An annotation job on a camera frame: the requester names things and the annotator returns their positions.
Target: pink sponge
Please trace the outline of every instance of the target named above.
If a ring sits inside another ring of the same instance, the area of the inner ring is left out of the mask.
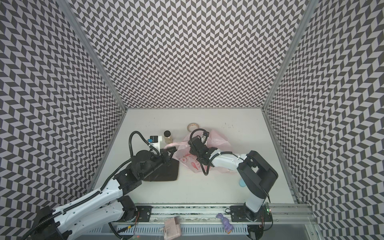
[[[181,236],[179,220],[176,217],[164,222],[164,240],[172,240]]]

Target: red wire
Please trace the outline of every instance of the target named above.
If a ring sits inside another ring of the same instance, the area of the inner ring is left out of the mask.
[[[135,221],[135,228],[133,229],[133,235],[135,235],[136,223],[137,223],[137,220],[139,219],[139,216],[140,216],[140,212],[137,212],[137,217],[136,217],[136,221]]]
[[[262,216],[262,226],[264,227],[264,218],[263,218],[263,216]]]

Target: mounting plate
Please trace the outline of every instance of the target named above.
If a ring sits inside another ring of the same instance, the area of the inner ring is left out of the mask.
[[[264,228],[260,225],[248,225],[247,230],[247,237],[251,240],[259,240],[263,237]]]
[[[232,222],[260,222],[261,223],[262,216],[264,218],[264,222],[272,221],[271,214],[268,214],[267,206],[264,204],[260,207],[260,210],[258,212],[258,217],[256,218],[255,221],[250,221],[245,216],[244,206],[232,205],[229,207],[229,209],[231,210],[230,213],[231,213]]]
[[[149,222],[149,218],[151,217],[152,206],[136,206],[139,211],[139,219],[137,222]]]

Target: pink plastic bag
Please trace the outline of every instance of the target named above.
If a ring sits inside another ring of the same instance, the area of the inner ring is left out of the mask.
[[[195,132],[194,136],[197,136],[197,135],[202,136],[202,134],[203,134],[202,131],[197,131]],[[171,144],[168,144],[164,148],[173,147],[173,146],[177,147],[177,151],[173,154],[173,158],[176,160],[179,160],[182,164],[184,164],[187,168],[189,168],[193,172],[202,172],[201,165],[197,161],[196,156],[189,153],[189,150],[190,150],[190,146],[188,145],[189,136],[190,134],[188,134],[183,139],[182,142],[173,142]],[[217,147],[222,151],[232,151],[232,146],[229,144],[229,142],[215,130],[209,131],[209,137],[206,142],[206,145],[207,147]],[[219,172],[222,172],[222,173],[234,172],[224,167],[211,167],[209,170],[210,171],[218,170]]]

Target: black cable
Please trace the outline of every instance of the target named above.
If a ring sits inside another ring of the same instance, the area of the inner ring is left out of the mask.
[[[112,226],[111,223],[108,223],[108,225],[109,225],[109,227],[111,228],[113,234],[114,234],[116,237],[118,237],[119,239],[121,239],[121,240],[129,240],[129,239],[132,238],[132,236],[131,236],[130,238],[124,238],[124,237],[120,236],[120,235],[118,234],[118,232],[116,232],[115,228]]]
[[[22,240],[25,240],[27,239],[27,237],[29,235],[31,235],[34,231],[36,231],[36,229],[38,229],[39,227],[41,227],[42,225],[46,224],[48,221],[52,220],[53,218],[61,215],[62,212],[57,212],[55,214],[53,214],[52,216],[48,217],[47,219],[44,219],[43,221],[39,222],[38,224],[36,224],[36,226],[32,227],[30,230],[28,230],[23,236],[22,236]]]
[[[208,132],[207,130],[205,130],[205,129],[198,128],[198,129],[193,130],[193,131],[191,132],[191,135],[189,135],[189,141],[191,142],[191,145],[193,145],[193,148],[194,148],[195,150],[196,150],[196,146],[193,144],[193,142],[192,142],[192,138],[193,138],[193,134],[194,134],[195,132],[197,132],[197,131],[203,131],[204,133],[207,134],[207,135],[205,136],[205,140],[204,140],[203,144],[205,144],[205,142],[207,141],[208,136],[209,136],[209,132]]]
[[[130,228],[133,227],[133,226],[134,226],[134,224],[131,224],[131,225],[129,225],[128,227],[123,227],[122,229],[120,229],[120,230],[118,231],[118,233],[125,232],[126,230],[130,229]]]
[[[264,229],[265,219],[266,219],[266,211],[265,211],[266,207],[264,207],[264,206],[262,206],[262,207],[263,207],[263,210],[264,210],[264,223],[263,223],[263,229]]]
[[[237,158],[240,158],[241,160],[244,161],[244,159],[242,159],[241,157],[237,156],[236,154],[232,153],[233,156],[237,157]]]
[[[208,161],[208,164],[207,164],[207,172],[205,172],[205,170],[204,170],[204,166],[201,166],[201,169],[203,170],[203,173],[204,173],[205,176],[208,175],[208,173],[209,173],[209,168],[211,167],[211,163],[212,163],[212,161],[215,159],[215,157],[220,156],[220,155],[223,155],[223,154],[233,154],[233,153],[227,151],[227,152],[221,152],[220,154],[216,153],[215,155],[213,155],[212,158]]]
[[[81,204],[83,204],[85,202],[88,202],[89,200],[91,200],[92,198],[96,197],[100,193],[101,193],[100,191],[97,191],[94,194],[92,194],[91,196],[87,197],[86,199],[83,199],[80,202],[77,202],[77,203],[73,204],[72,206],[69,206],[69,207],[63,209],[63,214],[65,214],[66,212],[68,212],[69,210],[71,210],[71,209],[73,209],[73,208],[75,208],[77,206],[80,206]]]
[[[138,134],[141,138],[141,140],[143,140],[143,142],[148,145],[149,148],[151,148],[152,150],[154,150],[156,153],[157,153],[157,156],[160,156],[160,152],[154,147],[152,146],[144,137],[143,135],[139,132],[139,131],[134,131],[130,134],[129,136],[129,139],[128,139],[128,146],[129,146],[129,153],[131,154],[131,157],[133,157],[133,149],[132,149],[132,137],[135,135],[135,134]]]
[[[113,171],[113,173],[111,175],[109,175],[109,177],[105,180],[104,184],[101,186],[100,190],[103,191],[103,189],[105,188],[105,186],[107,185],[107,183],[109,182],[109,180],[115,176],[115,174],[118,172],[118,170],[120,170],[120,168],[122,168],[124,165],[128,164],[129,162],[131,161],[131,159],[128,159],[127,161],[123,162],[118,168],[116,168],[115,171]]]
[[[75,208],[75,207],[77,207],[77,206],[79,206],[79,205],[81,205],[81,204],[83,204],[83,203],[85,203],[85,202],[91,200],[92,198],[94,198],[95,196],[97,196],[97,195],[99,195],[99,194],[100,194],[100,191],[97,191],[97,192],[95,192],[94,194],[92,194],[91,196],[87,197],[86,199],[81,200],[80,202],[75,203],[75,204],[73,204],[72,206],[69,206],[69,207],[65,208],[62,212],[61,212],[61,211],[60,211],[60,212],[57,212],[57,213],[53,214],[52,216],[50,216],[50,217],[44,219],[43,221],[40,221],[38,224],[36,224],[34,227],[32,227],[30,230],[28,230],[28,231],[22,236],[22,240],[27,239],[27,237],[28,237],[29,235],[31,235],[34,231],[36,231],[36,229],[38,229],[39,227],[41,227],[42,225],[44,225],[44,224],[47,223],[48,221],[54,219],[54,218],[57,217],[57,216],[60,216],[61,214],[65,214],[67,211],[69,211],[69,210],[71,210],[71,209],[73,209],[73,208]]]
[[[260,186],[260,187],[261,187],[262,190],[264,191],[264,193],[265,193],[265,197],[268,198],[269,203],[271,203],[271,199],[269,198],[269,194],[266,192],[266,190],[265,190],[262,186]]]
[[[270,230],[271,227],[273,226],[273,217],[272,217],[272,214],[271,214],[271,219],[272,219],[272,224],[269,226],[269,228],[264,229],[264,231],[268,231],[268,230]]]

